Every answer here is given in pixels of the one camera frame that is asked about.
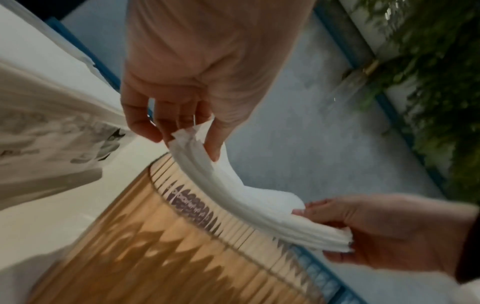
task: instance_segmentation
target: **wooden basket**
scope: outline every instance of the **wooden basket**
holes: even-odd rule
[[[218,207],[166,154],[41,278],[28,303],[323,303],[286,248]]]

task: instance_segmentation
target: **black sleeve cuff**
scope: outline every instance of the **black sleeve cuff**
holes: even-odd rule
[[[466,283],[480,277],[480,216],[473,224],[458,262],[455,278],[458,283]]]

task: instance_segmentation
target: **hand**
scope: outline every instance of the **hand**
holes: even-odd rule
[[[351,228],[353,253],[324,252],[333,262],[454,276],[476,206],[412,195],[353,195],[294,210],[321,224]]]
[[[205,149],[217,160],[267,93],[314,2],[130,0],[121,86],[128,126],[168,142],[213,113]],[[158,129],[147,118],[149,98]]]

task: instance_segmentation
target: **white paper filter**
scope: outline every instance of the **white paper filter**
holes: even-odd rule
[[[211,122],[175,132],[170,152],[182,171],[215,203],[251,226],[284,241],[311,249],[349,252],[352,233],[292,215],[305,205],[293,193],[244,186],[222,146],[212,162],[203,142]]]

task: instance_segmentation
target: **concrete floor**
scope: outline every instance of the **concrete floor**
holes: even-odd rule
[[[125,57],[125,6],[126,0],[89,0],[63,21],[117,75]],[[264,102],[228,140],[238,175],[246,185],[290,191],[304,201],[360,192],[440,197],[402,139],[382,136],[389,125],[380,108],[326,106],[347,68],[312,17]],[[371,304],[447,303],[455,287],[437,275],[329,266]]]

